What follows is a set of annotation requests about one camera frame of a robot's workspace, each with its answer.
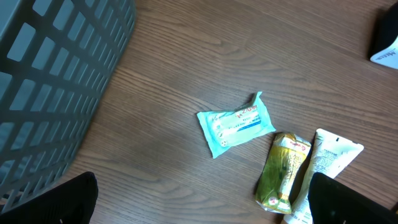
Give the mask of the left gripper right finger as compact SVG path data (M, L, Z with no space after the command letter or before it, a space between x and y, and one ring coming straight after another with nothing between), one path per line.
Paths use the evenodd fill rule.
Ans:
M397 224L397 214L320 172L308 191L314 224Z

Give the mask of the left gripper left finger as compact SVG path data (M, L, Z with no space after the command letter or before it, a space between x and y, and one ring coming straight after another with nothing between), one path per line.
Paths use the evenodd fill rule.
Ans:
M1 215L1 224L86 224L98 198L94 173L79 176Z

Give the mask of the white cream tube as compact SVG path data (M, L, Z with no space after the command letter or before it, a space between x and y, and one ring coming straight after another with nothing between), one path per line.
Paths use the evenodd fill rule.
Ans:
M313 152L298 197L292 205L292 213L284 215L283 224L310 224L313 217L308 201L311 179L316 172L334 179L352 162L364 146L324 129L317 129Z

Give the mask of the green snack packet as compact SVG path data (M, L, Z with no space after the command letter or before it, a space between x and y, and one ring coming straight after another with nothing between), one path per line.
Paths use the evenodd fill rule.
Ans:
M293 133L276 135L255 193L255 201L264 210L292 213L290 192L311 146L310 142Z

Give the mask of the teal wet wipes packet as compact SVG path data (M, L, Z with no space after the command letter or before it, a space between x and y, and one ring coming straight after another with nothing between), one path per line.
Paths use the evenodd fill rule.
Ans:
M214 159L231 147L275 131L267 107L261 100L261 95L260 91L255 93L249 103L233 111L197 113L198 121Z

